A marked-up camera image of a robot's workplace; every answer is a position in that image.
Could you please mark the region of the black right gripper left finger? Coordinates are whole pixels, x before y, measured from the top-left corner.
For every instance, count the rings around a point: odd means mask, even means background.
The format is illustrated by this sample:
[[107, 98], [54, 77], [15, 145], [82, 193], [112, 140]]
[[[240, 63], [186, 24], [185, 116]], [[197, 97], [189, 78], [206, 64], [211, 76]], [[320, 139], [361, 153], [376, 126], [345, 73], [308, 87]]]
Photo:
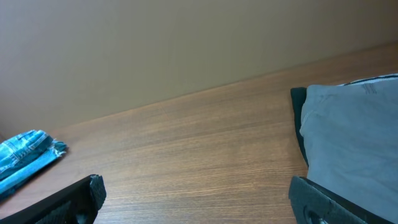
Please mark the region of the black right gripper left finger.
[[91, 224], [106, 199], [103, 177], [91, 174], [1, 220], [1, 224]]

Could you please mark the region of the grey cotton shorts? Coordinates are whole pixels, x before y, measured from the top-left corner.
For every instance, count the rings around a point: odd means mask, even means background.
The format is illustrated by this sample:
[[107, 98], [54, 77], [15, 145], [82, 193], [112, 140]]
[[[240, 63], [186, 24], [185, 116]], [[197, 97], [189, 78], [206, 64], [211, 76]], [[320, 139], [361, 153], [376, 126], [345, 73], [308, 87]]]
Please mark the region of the grey cotton shorts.
[[397, 80], [311, 85], [300, 134], [307, 179], [397, 223]]

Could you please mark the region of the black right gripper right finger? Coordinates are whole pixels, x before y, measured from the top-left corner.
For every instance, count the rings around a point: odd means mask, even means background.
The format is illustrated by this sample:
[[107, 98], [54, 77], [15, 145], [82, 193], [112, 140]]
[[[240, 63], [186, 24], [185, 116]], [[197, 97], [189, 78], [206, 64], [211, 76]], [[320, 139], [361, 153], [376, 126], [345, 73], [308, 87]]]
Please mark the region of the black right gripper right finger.
[[292, 177], [289, 200], [298, 224], [392, 224], [300, 176]]

